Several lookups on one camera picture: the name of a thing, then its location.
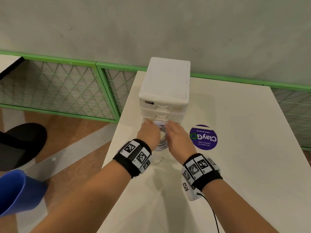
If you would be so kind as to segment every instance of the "wristband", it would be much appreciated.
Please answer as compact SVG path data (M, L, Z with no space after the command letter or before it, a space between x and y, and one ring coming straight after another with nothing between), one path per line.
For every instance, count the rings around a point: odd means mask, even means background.
M133 177L143 173L151 163L151 149L140 139L127 142L113 158Z
M206 184L216 179L222 179L219 170L210 157L197 153L184 163L182 174L191 186L202 191Z

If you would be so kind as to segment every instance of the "white plastic drawer unit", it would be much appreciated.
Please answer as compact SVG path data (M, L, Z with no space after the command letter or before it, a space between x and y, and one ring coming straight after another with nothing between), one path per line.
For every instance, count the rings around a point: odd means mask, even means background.
M152 57L139 92L141 115L181 122L189 102L190 62Z

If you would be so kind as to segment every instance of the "gray wall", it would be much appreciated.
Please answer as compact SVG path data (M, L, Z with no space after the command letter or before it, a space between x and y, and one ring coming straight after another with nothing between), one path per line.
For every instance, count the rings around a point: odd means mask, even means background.
M0 49L311 85L311 0L0 0Z

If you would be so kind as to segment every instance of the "blue bucket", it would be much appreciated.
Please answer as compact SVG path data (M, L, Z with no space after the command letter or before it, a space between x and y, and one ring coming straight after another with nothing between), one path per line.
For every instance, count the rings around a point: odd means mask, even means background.
M47 188L21 170L5 173L0 177L0 217L34 209Z

